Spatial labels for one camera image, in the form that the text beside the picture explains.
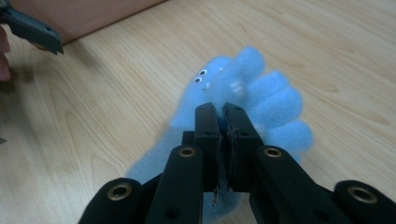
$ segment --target toy eye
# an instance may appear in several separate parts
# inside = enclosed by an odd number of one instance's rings
[[[201,77],[196,77],[195,80],[194,80],[195,83],[199,83],[199,82],[201,82],[201,81],[202,81],[202,78],[201,78]]]
[[[207,70],[204,69],[204,70],[202,70],[201,72],[199,72],[199,75],[203,76],[203,75],[206,75],[206,73],[207,73]]]

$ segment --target blue plush toy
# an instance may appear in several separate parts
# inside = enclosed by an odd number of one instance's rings
[[[168,130],[157,145],[137,161],[128,178],[144,184],[163,172],[170,151],[181,144],[183,131],[194,130],[195,107],[212,103],[223,119],[224,104],[243,107],[265,145],[286,149],[296,160],[313,144],[313,134],[299,117],[303,109],[302,97],[278,71],[261,76],[264,61],[251,47],[236,57],[220,56],[211,60],[192,80],[181,99]],[[224,171],[220,184],[226,186]],[[215,223],[231,214],[241,202],[241,195],[219,189],[217,203],[213,193],[204,195],[204,223]]]

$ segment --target tabletop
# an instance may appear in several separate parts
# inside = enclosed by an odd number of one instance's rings
[[[220,54],[257,48],[304,98],[321,186],[356,179],[396,201],[396,2],[171,0],[64,46],[9,30],[1,84],[0,223],[77,223],[166,130],[187,83]],[[223,223],[254,223],[248,197]]]

